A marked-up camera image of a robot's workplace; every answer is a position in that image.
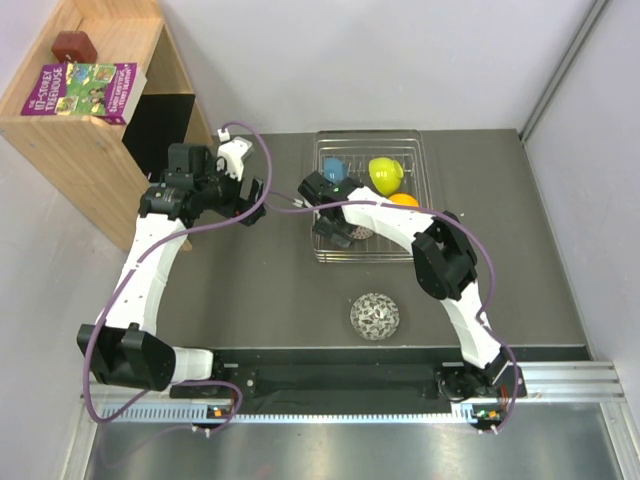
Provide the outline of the patterned beige upturned bowl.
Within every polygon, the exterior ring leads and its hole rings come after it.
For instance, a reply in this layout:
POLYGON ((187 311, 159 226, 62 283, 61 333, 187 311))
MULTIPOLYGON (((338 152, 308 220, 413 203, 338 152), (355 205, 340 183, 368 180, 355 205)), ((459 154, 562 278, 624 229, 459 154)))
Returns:
POLYGON ((362 227, 362 226, 358 226, 354 228, 351 232, 351 237, 357 241, 367 240, 371 238, 373 235, 374 235, 374 232, 371 229, 362 227))

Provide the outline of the blue bowl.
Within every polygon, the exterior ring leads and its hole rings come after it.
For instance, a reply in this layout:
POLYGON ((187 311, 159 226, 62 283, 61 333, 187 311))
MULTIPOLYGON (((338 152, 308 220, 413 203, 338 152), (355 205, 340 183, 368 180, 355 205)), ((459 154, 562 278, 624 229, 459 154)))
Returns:
POLYGON ((338 184, 348 176, 349 167, 339 158, 328 157, 323 162, 323 174, 328 181, 338 184))

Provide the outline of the orange yellow bowl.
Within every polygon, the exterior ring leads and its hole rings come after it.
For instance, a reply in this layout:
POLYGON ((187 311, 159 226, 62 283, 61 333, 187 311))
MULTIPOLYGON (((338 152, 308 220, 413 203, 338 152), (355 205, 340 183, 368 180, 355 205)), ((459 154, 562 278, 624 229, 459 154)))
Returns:
POLYGON ((416 198, 407 193, 396 193, 388 197, 395 204, 403 206, 419 207, 420 203, 416 198))

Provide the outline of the lime green bowl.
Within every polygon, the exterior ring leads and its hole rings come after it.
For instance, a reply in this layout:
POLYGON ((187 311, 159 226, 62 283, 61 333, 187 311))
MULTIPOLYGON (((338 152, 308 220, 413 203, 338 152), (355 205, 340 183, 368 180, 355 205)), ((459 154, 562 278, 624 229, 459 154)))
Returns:
POLYGON ((401 163, 388 157, 370 160, 368 171, 374 187, 386 197, 398 191, 404 178, 404 169, 401 163))

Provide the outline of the black white patterned bowl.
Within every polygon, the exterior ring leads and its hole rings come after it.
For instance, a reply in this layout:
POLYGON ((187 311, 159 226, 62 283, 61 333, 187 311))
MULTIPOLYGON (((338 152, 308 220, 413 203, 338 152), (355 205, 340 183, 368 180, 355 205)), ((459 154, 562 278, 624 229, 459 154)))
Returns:
POLYGON ((366 293, 354 301, 349 319, 359 336, 369 341, 382 341, 395 334, 400 312, 389 296, 366 293))

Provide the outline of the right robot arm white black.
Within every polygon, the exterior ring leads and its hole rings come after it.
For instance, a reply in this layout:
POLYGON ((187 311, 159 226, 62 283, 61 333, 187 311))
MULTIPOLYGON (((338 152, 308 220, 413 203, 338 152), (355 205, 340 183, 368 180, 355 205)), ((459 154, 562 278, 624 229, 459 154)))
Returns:
POLYGON ((464 365, 441 375, 445 394, 460 401, 497 392, 509 357, 491 332, 471 235, 457 217, 405 208, 351 177, 333 183, 317 171, 302 180, 298 192, 316 211, 316 235, 349 248, 356 230, 364 228, 411 255, 419 286, 442 303, 460 341, 464 365))

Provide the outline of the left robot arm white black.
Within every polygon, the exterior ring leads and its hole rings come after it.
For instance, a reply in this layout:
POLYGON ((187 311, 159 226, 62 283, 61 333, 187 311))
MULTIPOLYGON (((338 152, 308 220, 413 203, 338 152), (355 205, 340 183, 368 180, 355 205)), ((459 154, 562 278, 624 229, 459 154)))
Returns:
POLYGON ((216 151, 174 143, 168 166, 140 199, 131 249, 117 297, 94 325, 84 324, 77 343, 94 378, 106 385, 162 391, 192 381, 205 396, 226 387, 225 370, 210 350, 172 347, 157 335, 157 315, 167 280, 188 230, 205 211, 255 223, 265 210, 258 200, 264 183, 254 179, 242 197, 250 141, 235 137, 216 151))

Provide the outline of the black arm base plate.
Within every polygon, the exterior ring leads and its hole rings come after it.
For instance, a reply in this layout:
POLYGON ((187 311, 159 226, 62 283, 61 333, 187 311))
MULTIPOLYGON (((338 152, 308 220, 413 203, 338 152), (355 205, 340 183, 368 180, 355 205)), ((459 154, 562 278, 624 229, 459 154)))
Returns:
POLYGON ((527 394, 505 358, 482 371, 453 347, 216 349, 212 377, 240 388, 247 415, 444 413, 466 400, 503 407, 527 394))

